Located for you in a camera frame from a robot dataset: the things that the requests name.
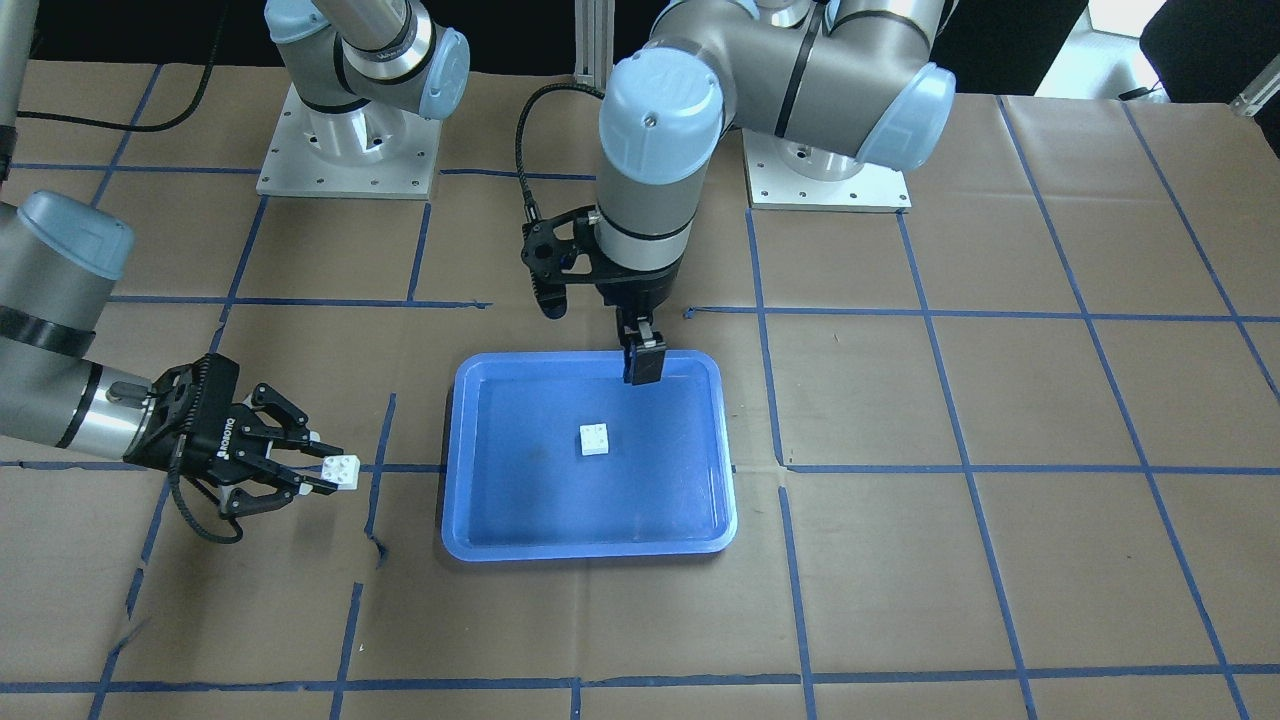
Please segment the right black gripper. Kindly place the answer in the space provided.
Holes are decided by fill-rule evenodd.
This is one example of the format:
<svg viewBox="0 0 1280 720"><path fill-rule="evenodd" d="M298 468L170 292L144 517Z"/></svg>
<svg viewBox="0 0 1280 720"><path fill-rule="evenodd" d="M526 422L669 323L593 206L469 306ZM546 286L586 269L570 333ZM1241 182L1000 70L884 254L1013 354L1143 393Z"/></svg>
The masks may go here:
<svg viewBox="0 0 1280 720"><path fill-rule="evenodd" d="M147 418L123 459L205 480L206 496L225 519L282 509L301 495L333 495L340 484L293 471L269 457L273 448L310 457L346 455L307 427L307 415L266 383L236 401L241 368L220 354L174 366L147 392Z"/></svg>

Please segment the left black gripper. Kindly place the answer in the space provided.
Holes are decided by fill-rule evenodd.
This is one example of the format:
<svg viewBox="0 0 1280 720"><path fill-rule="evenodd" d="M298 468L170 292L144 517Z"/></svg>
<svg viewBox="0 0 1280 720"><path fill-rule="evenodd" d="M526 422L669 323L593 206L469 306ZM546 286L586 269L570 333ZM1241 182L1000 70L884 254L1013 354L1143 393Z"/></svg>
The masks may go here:
<svg viewBox="0 0 1280 720"><path fill-rule="evenodd" d="M677 231L641 237L614 225L596 206L575 208L550 219L535 205L525 208L521 259L529 268L535 301L543 314L567 313L567 287L591 284L607 306L650 319L671 293L689 243L691 223ZM625 337L625 382L657 383L663 377L667 343L662 334Z"/></svg>

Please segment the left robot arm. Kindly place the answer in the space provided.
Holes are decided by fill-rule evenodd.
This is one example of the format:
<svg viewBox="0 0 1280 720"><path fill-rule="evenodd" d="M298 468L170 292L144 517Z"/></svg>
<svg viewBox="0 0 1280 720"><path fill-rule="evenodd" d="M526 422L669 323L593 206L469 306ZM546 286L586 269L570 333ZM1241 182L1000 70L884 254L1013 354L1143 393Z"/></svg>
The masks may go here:
<svg viewBox="0 0 1280 720"><path fill-rule="evenodd" d="M590 284L614 309L631 386L662 378L655 325L669 297L721 137L739 127L911 172L933 152L956 94L932 61L942 1L819 1L799 27L754 1L672 1L598 96L595 201L544 217L524 151L515 168L524 247L541 313Z"/></svg>

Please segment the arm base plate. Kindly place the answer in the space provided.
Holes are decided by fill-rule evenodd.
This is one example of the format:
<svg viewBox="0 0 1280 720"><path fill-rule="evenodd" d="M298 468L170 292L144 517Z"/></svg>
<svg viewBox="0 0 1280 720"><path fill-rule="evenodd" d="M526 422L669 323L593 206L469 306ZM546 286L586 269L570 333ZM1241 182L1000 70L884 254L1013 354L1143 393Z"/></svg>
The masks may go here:
<svg viewBox="0 0 1280 720"><path fill-rule="evenodd" d="M257 193L296 199L430 199L442 122L370 102L326 114L289 87Z"/></svg>
<svg viewBox="0 0 1280 720"><path fill-rule="evenodd" d="M748 129L742 145L755 209L884 214L913 208L899 170Z"/></svg>

